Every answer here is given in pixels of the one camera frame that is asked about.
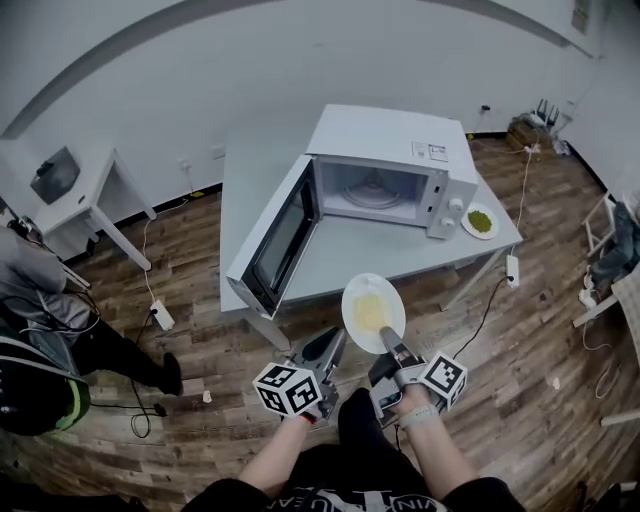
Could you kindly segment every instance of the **microwave door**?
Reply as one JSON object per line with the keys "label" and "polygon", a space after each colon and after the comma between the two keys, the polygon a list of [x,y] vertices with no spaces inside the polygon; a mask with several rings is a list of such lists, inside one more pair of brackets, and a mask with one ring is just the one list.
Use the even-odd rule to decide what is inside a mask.
{"label": "microwave door", "polygon": [[319,218],[313,159],[304,155],[269,200],[227,272],[247,306],[273,318]]}

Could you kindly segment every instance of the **white plate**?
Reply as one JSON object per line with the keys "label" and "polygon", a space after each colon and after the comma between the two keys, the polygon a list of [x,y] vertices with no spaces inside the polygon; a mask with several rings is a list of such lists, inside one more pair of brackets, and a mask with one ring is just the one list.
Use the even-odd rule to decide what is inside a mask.
{"label": "white plate", "polygon": [[372,354],[384,354],[387,349],[382,343],[380,333],[362,329],[356,324],[354,308],[356,300],[367,295],[382,299],[382,307],[389,326],[398,336],[404,336],[406,317],[402,299],[397,290],[384,277],[376,274],[360,274],[354,277],[342,294],[342,319],[351,339],[363,350]]}
{"label": "white plate", "polygon": [[[491,229],[486,233],[480,233],[480,231],[474,228],[471,225],[471,222],[469,222],[468,217],[469,213],[471,212],[481,212],[489,217],[489,220],[491,221]],[[498,222],[498,217],[496,217],[496,214],[493,213],[493,211],[491,211],[488,206],[480,203],[471,203],[469,205],[467,213],[465,213],[464,217],[462,217],[462,226],[473,236],[475,236],[476,238],[480,238],[481,240],[490,240],[491,238],[496,236],[498,234],[498,231],[500,230],[500,223]]]}

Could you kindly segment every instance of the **microwave knob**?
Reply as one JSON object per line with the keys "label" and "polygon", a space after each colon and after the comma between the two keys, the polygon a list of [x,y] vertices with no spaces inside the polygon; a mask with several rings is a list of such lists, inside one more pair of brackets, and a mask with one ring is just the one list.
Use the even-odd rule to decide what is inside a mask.
{"label": "microwave knob", "polygon": [[464,203],[462,199],[458,199],[454,197],[453,199],[449,199],[449,211],[452,212],[461,212],[462,208],[464,208]]}

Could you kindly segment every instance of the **hand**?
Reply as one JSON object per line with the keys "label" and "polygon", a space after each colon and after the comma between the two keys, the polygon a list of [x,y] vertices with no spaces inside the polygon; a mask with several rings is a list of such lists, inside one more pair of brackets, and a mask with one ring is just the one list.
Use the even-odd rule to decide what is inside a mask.
{"label": "hand", "polygon": [[402,390],[402,400],[391,410],[398,416],[407,414],[417,407],[430,405],[429,392],[422,384],[409,384]]}

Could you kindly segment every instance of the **white table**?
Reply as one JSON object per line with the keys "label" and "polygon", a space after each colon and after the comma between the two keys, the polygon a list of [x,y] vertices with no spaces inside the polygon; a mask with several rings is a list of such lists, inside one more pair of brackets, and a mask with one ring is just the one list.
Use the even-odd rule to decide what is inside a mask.
{"label": "white table", "polygon": [[[127,240],[98,205],[107,177],[112,170],[115,170],[127,188],[140,201],[149,218],[156,218],[153,206],[131,176],[118,152],[113,147],[102,146],[85,148],[82,151],[74,152],[73,156],[80,167],[80,174],[73,188],[53,204],[40,208],[33,221],[43,235],[50,235],[69,221],[88,214],[96,225],[103,229],[143,270],[151,269],[149,260]],[[98,237],[88,225],[84,223],[77,225],[83,226],[83,232],[87,237],[95,242],[98,241]]]}
{"label": "white table", "polygon": [[[321,110],[294,112],[238,127],[227,140],[220,226],[220,305],[238,314],[281,350],[287,337],[235,294],[227,269],[271,195],[295,159],[304,153]],[[427,238],[423,228],[346,217],[325,216],[316,229],[283,302],[339,292],[362,272],[394,279],[456,262],[476,260],[440,306],[448,309],[491,268],[504,249],[522,237],[500,201],[479,179],[474,201],[489,206],[500,222],[492,240],[479,240],[460,227],[450,240]]]}

